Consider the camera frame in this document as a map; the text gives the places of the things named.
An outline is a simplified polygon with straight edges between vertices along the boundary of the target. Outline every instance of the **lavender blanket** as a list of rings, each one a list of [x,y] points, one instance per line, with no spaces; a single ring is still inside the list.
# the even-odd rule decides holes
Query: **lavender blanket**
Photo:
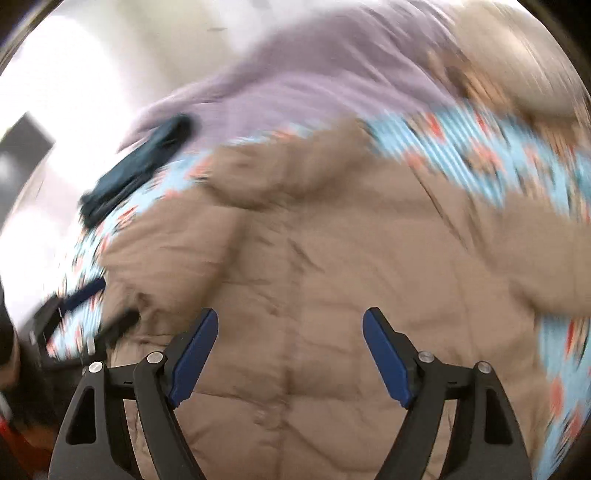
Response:
[[[448,25],[444,11],[427,0],[332,11],[298,23],[220,74],[148,107],[121,148],[181,112],[202,123],[185,149],[197,151],[290,122],[452,104],[426,73],[426,54],[449,41]]]

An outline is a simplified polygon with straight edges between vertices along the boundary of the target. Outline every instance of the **patterned fabric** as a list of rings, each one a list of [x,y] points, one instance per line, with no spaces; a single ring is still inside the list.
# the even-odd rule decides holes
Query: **patterned fabric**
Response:
[[[368,125],[378,150],[387,157],[444,175],[495,205],[502,206],[506,193],[516,190],[575,221],[590,221],[588,158],[574,148],[557,155],[514,117],[498,118],[484,108],[465,104],[435,113],[384,115]],[[312,130],[294,125],[232,143],[307,136]],[[100,276],[100,255],[117,233],[154,202],[204,181],[209,158],[208,152],[181,156],[98,228],[90,232],[82,229],[63,264],[58,293],[72,293]],[[98,331],[101,308],[101,299],[96,297],[68,316],[51,340],[51,354],[76,356],[83,342]],[[545,480],[564,458],[591,410],[591,353],[587,351],[589,318],[545,316],[539,324],[540,355],[551,384],[552,405],[548,438],[536,473],[537,480]]]

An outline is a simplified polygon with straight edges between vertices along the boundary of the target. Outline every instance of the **brown fabric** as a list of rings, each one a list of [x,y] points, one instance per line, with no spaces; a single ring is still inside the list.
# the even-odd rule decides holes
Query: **brown fabric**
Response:
[[[140,360],[212,307],[218,340],[177,410],[206,476],[373,479],[405,413],[361,332],[379,306],[445,362],[490,361],[535,456],[548,391],[534,311],[589,315],[589,235],[525,198],[500,212],[378,158],[356,121],[221,148],[208,184],[156,205],[105,252],[105,311],[126,297],[142,314],[112,361]],[[452,418],[448,405],[426,478]],[[156,478],[134,405],[128,422],[142,474]]]

